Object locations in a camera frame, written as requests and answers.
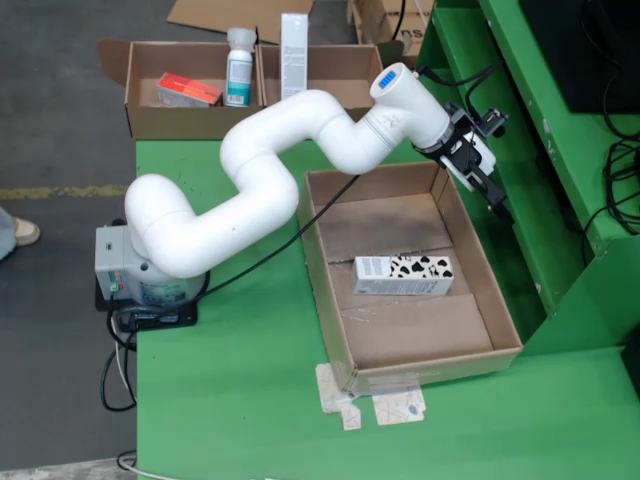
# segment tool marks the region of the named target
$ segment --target paper label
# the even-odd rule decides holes
[[[424,420],[424,412],[427,410],[420,387],[373,395],[372,399],[378,425],[420,422]]]
[[[187,282],[176,281],[164,285],[151,285],[140,282],[142,299],[145,303],[164,305],[184,300],[187,296]]]
[[[251,62],[229,59],[227,65],[227,105],[249,106],[251,67]]]
[[[360,409],[351,404],[351,400],[356,397],[338,389],[330,363],[316,365],[316,380],[322,411],[324,413],[339,412],[342,417],[342,427],[345,430],[359,429],[362,426]]]

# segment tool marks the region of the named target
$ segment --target white bottle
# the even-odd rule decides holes
[[[248,107],[251,93],[251,72],[253,71],[253,44],[256,32],[248,28],[230,28],[227,41],[231,47],[227,58],[228,107]]]

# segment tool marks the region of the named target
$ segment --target black wire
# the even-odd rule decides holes
[[[104,364],[104,368],[102,369],[102,376],[100,377],[100,400],[102,401],[102,405],[104,406],[104,408],[106,408],[110,412],[126,412],[127,410],[131,410],[133,407],[135,407],[136,404],[132,403],[130,405],[127,405],[126,407],[112,407],[111,405],[109,405],[109,402],[107,402],[107,397],[104,391],[105,383],[107,381],[107,374],[109,373],[109,367],[111,367],[113,358],[116,356],[116,351],[117,350],[114,348],[111,354],[109,355],[109,357],[107,358],[107,361]]]
[[[624,153],[621,153],[615,156],[616,151],[623,147],[625,149]],[[620,140],[609,148],[609,153],[607,155],[607,160],[605,162],[605,166],[602,170],[602,174],[605,179],[605,206],[596,210],[593,215],[589,218],[589,221],[586,223],[584,229],[582,230],[582,239],[581,239],[581,254],[582,254],[582,262],[587,266],[586,252],[585,252],[585,243],[587,242],[587,231],[589,227],[595,220],[595,218],[603,211],[607,211],[609,215],[616,220],[627,232],[631,235],[637,235],[639,232],[635,226],[640,226],[640,215],[633,215],[627,212],[623,212],[619,205],[631,200],[632,198],[640,196],[640,190],[632,193],[631,195],[627,195],[621,200],[616,200],[614,186],[615,182],[629,179],[633,176],[640,175],[640,165],[636,163],[635,159],[632,160],[632,165],[623,167],[619,170],[614,171],[613,167],[622,159],[626,158],[628,155],[632,153],[640,152],[640,143],[637,146],[628,145],[625,140]]]
[[[604,94],[602,95],[602,113],[604,115],[604,121],[607,123],[609,130],[611,130],[614,135],[625,140],[637,140],[640,137],[640,131],[636,133],[624,133],[620,131],[611,121],[609,111],[607,109],[607,97],[609,96],[609,89],[611,88],[611,85],[613,85],[618,79],[619,73],[620,71],[616,72],[615,75],[611,77],[611,80],[609,80],[609,83],[607,83],[607,86],[604,89]]]
[[[114,307],[113,295],[112,295],[111,299],[109,300],[109,309],[107,310],[107,331],[109,332],[109,335],[111,335],[111,338],[113,338],[113,340],[118,345],[120,345],[122,348],[126,348],[125,342],[123,342],[122,339],[118,336],[118,334],[113,331],[113,325],[111,324],[111,317],[113,317],[114,308],[115,307]],[[132,345],[130,348],[135,352],[137,347],[135,345]]]
[[[124,383],[127,386],[127,390],[129,391],[129,394],[131,395],[131,400],[133,401],[133,405],[137,405],[138,401],[136,400],[136,397],[133,395],[133,388],[131,388],[131,382],[129,381],[129,350],[131,350],[130,346],[131,346],[131,340],[133,338],[135,338],[135,336],[138,334],[138,327],[134,327],[133,332],[131,332],[131,335],[129,335],[129,338],[127,338],[127,341],[125,343],[125,348],[124,348],[124,366],[122,367],[124,372],[123,372],[123,376],[124,376]]]
[[[315,222],[317,222],[318,219],[322,215],[324,215],[324,213],[334,203],[336,203],[336,201],[338,201],[338,199],[344,194],[344,192],[346,192],[351,187],[351,185],[353,185],[356,182],[356,180],[358,180],[358,178],[360,178],[360,175],[356,175],[353,178],[351,178],[347,182],[347,184],[344,187],[342,187],[340,189],[340,191],[338,193],[336,193],[331,200],[329,200],[329,202],[324,206],[324,208],[322,208],[322,210],[320,210],[311,220],[309,220],[309,222],[307,222],[306,225],[304,225],[300,230],[298,230],[298,232],[289,241],[287,241],[284,245],[282,245],[281,247],[277,248],[276,250],[271,252],[269,255],[267,255],[266,257],[262,258],[260,261],[254,263],[249,268],[243,270],[242,272],[240,272],[237,275],[231,277],[230,279],[228,279],[228,280],[216,285],[215,287],[210,288],[206,292],[203,292],[200,295],[197,295],[196,297],[194,297],[192,300],[190,300],[187,303],[195,303],[195,302],[199,301],[200,299],[206,297],[207,295],[211,295],[212,293],[217,292],[218,290],[226,287],[227,285],[232,284],[233,282],[241,279],[245,275],[251,273],[252,271],[254,271],[256,268],[260,267],[261,265],[264,265],[266,262],[271,260],[273,257],[275,257],[276,255],[281,253],[283,250],[289,248],[309,228],[311,228],[311,226]],[[153,307],[152,306],[152,307],[149,307],[149,311],[152,312],[152,313],[157,314],[158,316],[167,315],[167,314],[177,310],[178,308],[180,308],[181,306],[183,306],[185,304],[172,307],[172,308],[170,308],[168,310],[161,310],[161,313],[158,313],[158,307]],[[123,342],[122,339],[120,339],[120,337],[118,337],[117,333],[113,331],[113,328],[112,328],[112,325],[111,325],[111,316],[113,315],[113,311],[114,311],[114,304],[113,304],[113,297],[111,297],[111,301],[109,302],[109,310],[107,312],[107,330],[109,331],[109,334],[111,335],[111,337],[118,343],[118,347],[119,348],[120,347],[124,348],[124,367],[123,367],[124,371],[123,371],[123,376],[124,376],[124,379],[125,379],[125,384],[126,384],[127,390],[129,391],[129,394],[131,396],[132,403],[131,403],[131,405],[128,405],[126,407],[111,407],[107,403],[107,400],[106,400],[106,397],[105,397],[104,385],[105,385],[107,373],[109,371],[109,366],[111,365],[111,362],[113,362],[113,358],[115,357],[115,351],[116,351],[115,349],[109,355],[109,358],[107,359],[107,362],[105,364],[104,370],[102,372],[102,377],[101,377],[101,382],[100,382],[100,398],[102,400],[102,404],[104,405],[104,407],[107,410],[114,411],[114,412],[124,412],[124,411],[127,411],[127,410],[130,410],[130,409],[134,408],[137,405],[137,401],[135,399],[135,396],[133,395],[133,388],[131,387],[131,382],[129,381],[129,368],[128,367],[129,367],[129,351],[134,351],[134,352],[136,351],[136,347],[132,344],[132,340],[136,337],[139,329],[138,329],[138,327],[136,325],[134,325],[133,332],[129,335],[129,338],[127,338],[126,342]]]
[[[474,120],[480,120],[480,114],[478,113],[478,111],[474,108],[474,106],[471,104],[471,94],[473,93],[473,91],[478,88],[480,86],[480,84],[482,82],[484,82],[489,75],[491,75],[500,65],[502,65],[504,62],[502,60],[500,60],[499,62],[494,63],[493,65],[491,65],[488,69],[485,70],[485,73],[483,76],[481,76],[480,78],[478,78],[473,85],[471,85],[469,87],[469,90],[467,90],[467,94],[464,96],[464,103],[467,106],[467,111],[471,114],[471,117]]]
[[[465,85],[465,84],[467,84],[469,82],[472,82],[477,78],[484,77],[487,74],[488,71],[490,71],[490,70],[493,71],[492,69],[495,70],[495,68],[500,66],[500,65],[502,65],[502,60],[498,60],[497,62],[492,63],[491,65],[489,65],[484,70],[482,70],[482,71],[480,71],[478,73],[474,73],[470,77],[463,78],[462,80],[453,81],[453,82],[450,82],[449,80],[445,80],[444,78],[440,77],[436,72],[431,70],[426,65],[417,66],[415,71],[418,72],[420,75],[424,75],[425,77],[429,78],[430,80],[433,80],[434,82],[439,83],[440,85],[444,85],[445,87],[459,87],[461,85]]]
[[[275,257],[276,255],[278,255],[279,253],[281,253],[283,250],[286,250],[287,248],[289,248],[296,240],[298,240],[303,234],[304,232],[306,232],[307,230],[309,230],[309,228],[311,228],[311,226],[318,221],[318,219],[324,215],[324,213],[329,210],[329,207],[331,207],[334,203],[336,203],[338,201],[338,199],[342,196],[342,194],[344,192],[346,192],[351,185],[353,185],[356,180],[358,180],[358,178],[360,178],[360,175],[356,175],[353,178],[351,178],[351,180],[349,180],[347,182],[347,184],[342,187],[340,189],[340,191],[338,193],[336,193],[333,198],[331,200],[329,200],[329,202],[324,206],[324,208],[322,210],[320,210],[315,217],[313,217],[311,220],[309,220],[309,222],[307,222],[307,224],[302,227],[300,230],[298,230],[298,233],[296,233],[288,242],[286,242],[284,245],[282,245],[281,247],[277,248],[276,250],[274,250],[273,252],[271,252],[269,255],[267,255],[266,257],[264,257],[262,260],[254,263],[253,265],[251,265],[249,268],[243,270],[242,272],[238,273],[237,275],[231,277],[228,280],[225,280],[224,282],[216,285],[215,287],[211,287],[209,290],[207,290],[206,292],[201,293],[200,295],[196,295],[192,300],[190,300],[188,303],[193,303],[193,302],[197,302],[201,299],[203,299],[204,297],[211,295],[214,292],[217,292],[218,290],[226,287],[227,285],[232,284],[233,282],[235,282],[236,280],[240,280],[242,277],[244,277],[245,275],[253,272],[256,268],[264,265],[265,263],[267,263],[269,260],[271,260],[273,257]],[[171,313],[175,310],[177,310],[179,308],[179,306],[176,307],[172,307],[171,309],[169,309],[168,311],[165,311],[165,314]]]
[[[400,7],[400,17],[398,18],[398,25],[396,26],[396,31],[393,32],[391,36],[391,40],[395,40],[398,38],[398,33],[400,32],[400,25],[402,25],[402,20],[404,20],[404,9],[407,6],[407,0],[402,0],[402,7]]]

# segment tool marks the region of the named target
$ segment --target bottle cap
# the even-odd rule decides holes
[[[246,52],[253,52],[256,38],[256,32],[249,28],[230,28],[227,31],[227,41],[232,49],[237,48]]]

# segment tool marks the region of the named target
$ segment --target concrete floor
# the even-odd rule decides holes
[[[0,204],[43,231],[0,263],[0,471],[135,447],[135,412],[109,413],[98,394],[113,343],[93,308],[94,233],[123,215],[135,143],[123,89],[102,74],[94,44],[225,40],[167,23],[173,2],[0,2]],[[344,0],[317,3],[310,43],[355,43]],[[107,387],[111,401],[124,403],[117,382],[114,375]],[[115,478],[32,473],[0,478]]]

